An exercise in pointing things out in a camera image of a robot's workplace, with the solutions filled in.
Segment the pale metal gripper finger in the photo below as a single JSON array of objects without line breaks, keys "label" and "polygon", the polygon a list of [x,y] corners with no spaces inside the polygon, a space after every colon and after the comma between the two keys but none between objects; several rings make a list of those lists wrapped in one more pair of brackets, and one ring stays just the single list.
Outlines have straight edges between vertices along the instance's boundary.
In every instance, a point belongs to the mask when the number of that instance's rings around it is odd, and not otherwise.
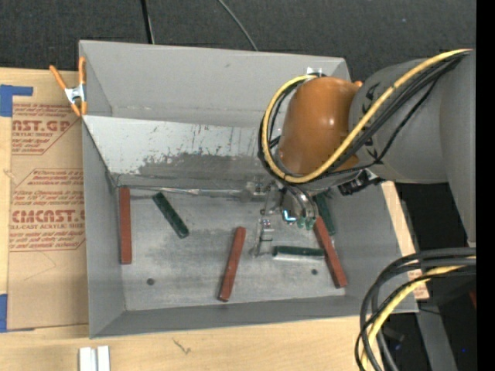
[{"label": "pale metal gripper finger", "polygon": [[260,202],[266,198],[269,182],[248,182],[238,194],[241,203]]},{"label": "pale metal gripper finger", "polygon": [[274,231],[275,229],[272,227],[270,219],[262,218],[259,220],[256,239],[251,249],[253,257],[265,256],[271,253]]}]

